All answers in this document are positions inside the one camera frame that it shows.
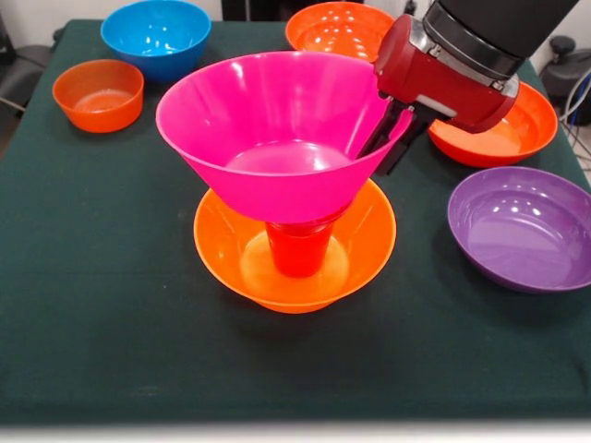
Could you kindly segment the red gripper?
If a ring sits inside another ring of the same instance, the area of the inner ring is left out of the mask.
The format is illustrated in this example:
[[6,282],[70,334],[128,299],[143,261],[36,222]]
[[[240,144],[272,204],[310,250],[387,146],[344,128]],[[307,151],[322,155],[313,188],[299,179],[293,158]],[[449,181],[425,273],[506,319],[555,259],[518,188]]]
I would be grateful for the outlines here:
[[[469,133],[494,127],[513,107],[520,89],[516,75],[497,80],[478,73],[432,41],[420,20],[398,17],[382,39],[374,64],[378,90],[398,102],[389,102],[383,117],[356,158],[380,149],[390,139],[405,105],[422,105]],[[424,134],[427,120],[414,117],[375,171],[385,176]]]

